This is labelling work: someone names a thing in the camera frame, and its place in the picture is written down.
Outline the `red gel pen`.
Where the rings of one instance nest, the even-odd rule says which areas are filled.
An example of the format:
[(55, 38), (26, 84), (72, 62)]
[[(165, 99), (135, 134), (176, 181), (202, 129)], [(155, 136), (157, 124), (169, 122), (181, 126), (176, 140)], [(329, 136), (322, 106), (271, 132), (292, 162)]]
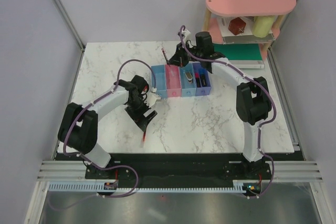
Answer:
[(163, 56), (164, 56), (164, 59), (165, 59), (165, 61), (166, 61), (166, 64), (169, 65), (170, 63), (169, 63), (169, 60), (168, 60), (168, 57), (167, 57), (167, 54), (166, 54), (164, 48), (161, 48), (161, 52), (162, 52), (162, 54), (163, 54)]

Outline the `grey white eraser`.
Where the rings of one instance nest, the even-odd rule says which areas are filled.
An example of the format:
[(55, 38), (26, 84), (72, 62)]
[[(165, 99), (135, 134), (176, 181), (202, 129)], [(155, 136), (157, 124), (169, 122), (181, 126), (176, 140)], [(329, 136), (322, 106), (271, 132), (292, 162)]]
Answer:
[(188, 83), (192, 83), (193, 82), (193, 75), (189, 72), (189, 71), (185, 71), (185, 78), (188, 81)]

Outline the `pink drawer bin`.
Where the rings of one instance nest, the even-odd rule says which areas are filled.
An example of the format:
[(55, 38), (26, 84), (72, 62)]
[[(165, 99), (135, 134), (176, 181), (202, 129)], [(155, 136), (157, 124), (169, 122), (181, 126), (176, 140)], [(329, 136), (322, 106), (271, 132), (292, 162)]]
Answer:
[(165, 78), (167, 97), (180, 97), (182, 95), (182, 88), (179, 67), (165, 65)]

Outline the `pink cap black highlighter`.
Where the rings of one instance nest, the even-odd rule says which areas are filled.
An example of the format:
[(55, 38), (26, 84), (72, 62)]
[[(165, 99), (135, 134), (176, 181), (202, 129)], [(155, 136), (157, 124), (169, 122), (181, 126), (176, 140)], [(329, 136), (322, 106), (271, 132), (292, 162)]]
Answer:
[(196, 82), (197, 88), (200, 88), (201, 87), (201, 81), (200, 81), (198, 72), (195, 72), (195, 82)]

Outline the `light blue drawer bin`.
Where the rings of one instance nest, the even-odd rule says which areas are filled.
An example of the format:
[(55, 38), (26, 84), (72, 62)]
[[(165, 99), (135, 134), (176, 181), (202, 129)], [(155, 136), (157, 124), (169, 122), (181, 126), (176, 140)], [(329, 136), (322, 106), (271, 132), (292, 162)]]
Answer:
[(156, 94), (162, 99), (167, 98), (165, 65), (156, 65), (151, 67), (156, 79)]

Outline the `blue cap black highlighter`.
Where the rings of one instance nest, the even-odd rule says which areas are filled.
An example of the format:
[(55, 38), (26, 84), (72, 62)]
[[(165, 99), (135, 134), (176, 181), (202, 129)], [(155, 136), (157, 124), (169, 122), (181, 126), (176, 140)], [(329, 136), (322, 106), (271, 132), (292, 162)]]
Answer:
[(206, 74), (205, 74), (204, 69), (199, 70), (199, 76), (200, 76), (200, 81), (201, 81), (202, 87), (206, 87), (207, 86), (207, 79), (206, 79)]

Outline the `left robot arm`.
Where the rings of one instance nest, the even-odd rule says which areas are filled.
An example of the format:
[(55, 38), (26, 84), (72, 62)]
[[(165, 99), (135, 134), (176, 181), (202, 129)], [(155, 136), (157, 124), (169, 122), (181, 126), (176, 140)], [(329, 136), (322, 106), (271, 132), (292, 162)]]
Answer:
[(114, 109), (124, 105), (125, 111), (138, 128), (146, 134), (149, 123), (157, 115), (153, 106), (161, 97), (156, 88), (149, 88), (141, 76), (131, 81), (119, 80), (103, 94), (84, 104), (70, 103), (64, 112), (58, 131), (58, 140), (66, 147), (97, 167), (97, 173), (103, 178), (111, 178), (115, 165), (111, 155), (98, 144), (98, 123)]

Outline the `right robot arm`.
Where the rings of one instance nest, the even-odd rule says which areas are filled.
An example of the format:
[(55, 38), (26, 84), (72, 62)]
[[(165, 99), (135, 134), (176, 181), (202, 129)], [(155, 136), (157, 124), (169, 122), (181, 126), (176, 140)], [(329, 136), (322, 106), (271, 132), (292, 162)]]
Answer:
[(236, 112), (244, 123), (245, 138), (240, 172), (245, 178), (254, 178), (266, 165), (261, 148), (261, 128), (269, 123), (269, 112), (276, 111), (267, 81), (246, 74), (223, 53), (215, 51), (209, 32), (197, 33), (195, 46), (188, 45), (189, 35), (190, 32), (182, 26), (178, 32), (180, 43), (167, 63), (185, 67), (191, 61), (198, 61), (207, 72), (224, 79), (236, 90)]

